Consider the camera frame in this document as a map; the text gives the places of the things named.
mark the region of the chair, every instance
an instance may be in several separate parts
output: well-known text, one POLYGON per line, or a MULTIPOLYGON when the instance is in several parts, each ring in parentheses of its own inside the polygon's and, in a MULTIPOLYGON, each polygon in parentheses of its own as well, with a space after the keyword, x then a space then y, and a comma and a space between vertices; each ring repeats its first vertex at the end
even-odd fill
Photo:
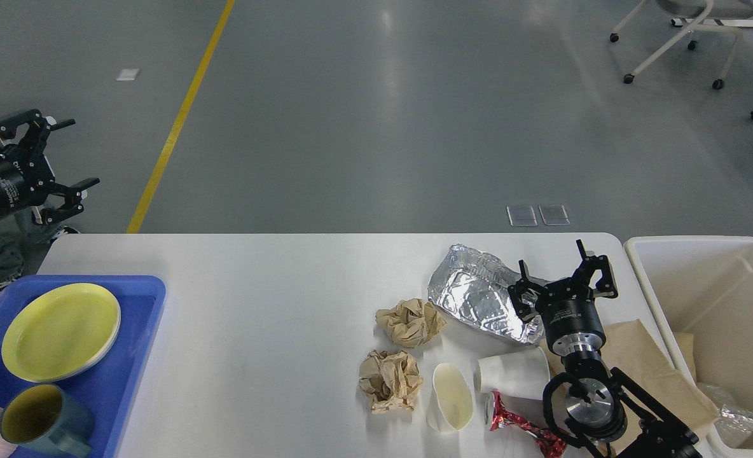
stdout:
MULTIPOLYGON (((629 12, 628 15, 617 24, 609 40, 611 43, 615 43, 620 39, 618 32, 628 24, 638 12, 641 10, 650 0, 642 0, 639 5, 629 12)), ((664 54, 671 46, 681 40, 686 34, 690 34, 690 42, 687 44, 687 48, 690 50, 696 49, 696 40, 693 39, 693 32, 721 32, 722 34, 733 34, 735 38, 733 40, 732 49, 730 49, 730 55, 725 62, 722 72, 715 81, 713 81, 713 89, 721 89, 724 87, 724 79, 730 70, 733 58, 735 57, 735 50, 738 49, 739 43, 743 36, 741 29, 737 27, 726 27, 723 25, 710 25, 703 24, 706 18, 711 20, 745 20, 753 16, 753 4, 750 0, 656 0, 656 4, 660 8, 664 9, 667 13, 674 17, 691 18, 684 27, 682 27, 673 38, 667 41, 656 52, 650 55, 643 63, 639 64, 633 72, 628 73, 623 78, 623 82, 630 84, 633 79, 641 73, 645 67, 653 63, 659 56, 664 54)))

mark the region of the gray floor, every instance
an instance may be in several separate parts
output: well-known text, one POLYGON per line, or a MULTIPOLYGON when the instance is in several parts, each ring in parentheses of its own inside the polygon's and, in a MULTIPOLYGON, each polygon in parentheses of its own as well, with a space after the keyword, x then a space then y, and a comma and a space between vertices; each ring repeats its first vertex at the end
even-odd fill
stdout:
MULTIPOLYGON (((724 90, 713 34, 626 86, 678 30, 650 5, 609 43, 636 3, 240 0, 142 232, 753 235, 753 30, 724 90)), ((0 2, 0 114, 77 119, 47 153, 102 179, 84 232, 126 230, 223 5, 0 2)))

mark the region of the white bin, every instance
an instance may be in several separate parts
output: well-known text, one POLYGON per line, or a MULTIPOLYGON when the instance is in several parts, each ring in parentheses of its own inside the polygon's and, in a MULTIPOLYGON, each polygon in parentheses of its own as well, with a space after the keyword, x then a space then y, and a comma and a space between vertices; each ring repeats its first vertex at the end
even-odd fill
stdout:
MULTIPOLYGON (((636 237, 626 243, 639 284, 676 368, 690 377, 671 330, 694 334, 699 382, 727 388, 753 412, 753 238, 636 237)), ((753 457, 753 434, 719 455, 753 457)))

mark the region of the chair leg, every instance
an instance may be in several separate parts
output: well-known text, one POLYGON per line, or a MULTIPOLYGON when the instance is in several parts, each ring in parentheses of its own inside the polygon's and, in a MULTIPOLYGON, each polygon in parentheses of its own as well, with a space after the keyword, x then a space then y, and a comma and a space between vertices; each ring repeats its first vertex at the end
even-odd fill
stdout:
POLYGON ((730 67, 732 67, 732 62, 735 58, 735 53, 738 50, 738 46, 741 43, 741 38, 743 38, 743 31, 741 29, 738 29, 737 27, 723 27, 719 25, 697 25, 696 30, 700 30, 703 32, 720 32, 720 34, 733 34, 735 35, 735 38, 733 39, 732 47, 730 48, 730 54, 728 55, 728 59, 724 63, 724 66, 722 67, 722 72, 719 75, 719 79, 716 81, 713 81, 713 89, 721 89, 724 87, 724 79, 728 75, 728 72, 730 71, 730 67))
POLYGON ((620 23, 617 24, 617 27, 615 27, 611 31, 611 35, 609 36, 609 40, 611 40, 611 43, 614 43, 615 41, 619 40, 619 35, 617 33, 623 29, 626 24, 629 23, 630 20, 633 19, 633 17, 636 16, 636 14, 641 10, 650 0, 642 0, 642 2, 639 3, 639 5, 636 6, 636 8, 632 9, 632 12, 629 12, 628 15, 620 21, 620 23))
POLYGON ((637 75, 639 75, 639 73, 646 69, 646 67, 650 64, 653 64, 653 61, 657 60, 659 56, 665 54, 665 52, 669 50, 671 46, 675 45, 676 42, 681 40, 685 35, 687 35, 688 32, 690 32, 694 28, 699 29, 697 25, 701 23, 701 21, 705 20, 705 17, 710 14, 711 10, 713 10, 713 0, 705 0, 704 11, 697 15, 693 22, 682 27, 682 30, 679 30, 679 32, 677 32, 677 34, 674 35, 673 38, 670 38, 670 40, 668 40, 664 45, 662 45, 658 50, 650 55, 649 58, 643 61, 643 63, 639 64, 639 66, 636 67, 636 69, 634 69, 632 73, 628 73, 626 76, 624 76, 623 82, 626 84, 632 83, 633 79, 637 75))
POLYGON ((699 44, 699 41, 696 41, 696 39, 694 39, 695 34, 696 34, 696 31, 694 30, 690 31, 690 37, 688 37, 689 41, 687 42, 687 48, 690 50, 696 49, 696 45, 699 44))

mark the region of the dark green mug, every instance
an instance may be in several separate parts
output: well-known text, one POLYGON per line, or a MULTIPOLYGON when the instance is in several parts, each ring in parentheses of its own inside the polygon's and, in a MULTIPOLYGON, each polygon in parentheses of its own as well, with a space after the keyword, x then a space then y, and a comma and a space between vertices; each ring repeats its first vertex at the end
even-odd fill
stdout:
POLYGON ((94 429, 94 415, 59 386, 36 385, 6 406, 0 429, 8 443, 45 455, 69 453, 84 458, 91 452, 88 436, 94 429))

